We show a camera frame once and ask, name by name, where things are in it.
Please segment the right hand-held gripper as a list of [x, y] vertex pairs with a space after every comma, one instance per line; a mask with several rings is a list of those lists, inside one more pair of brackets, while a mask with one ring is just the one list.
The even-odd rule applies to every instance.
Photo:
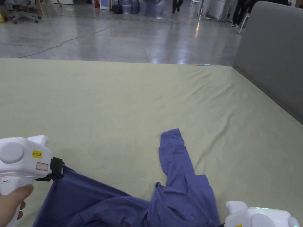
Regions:
[[248, 207], [242, 201], [228, 201], [229, 215], [225, 227], [299, 227], [298, 220], [289, 212], [279, 209]]

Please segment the person's left hand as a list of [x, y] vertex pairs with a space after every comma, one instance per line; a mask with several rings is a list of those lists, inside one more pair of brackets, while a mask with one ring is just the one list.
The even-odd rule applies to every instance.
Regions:
[[26, 206], [25, 199], [33, 192], [33, 185], [28, 184], [20, 187], [7, 196], [0, 196], [0, 226], [6, 227], [16, 214], [16, 210], [20, 210]]

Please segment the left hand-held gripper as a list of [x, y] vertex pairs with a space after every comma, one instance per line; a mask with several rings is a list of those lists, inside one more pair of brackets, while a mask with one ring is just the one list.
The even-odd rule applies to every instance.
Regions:
[[55, 181], [64, 175], [64, 162], [52, 155], [45, 135], [0, 140], [0, 193], [14, 197], [34, 181]]

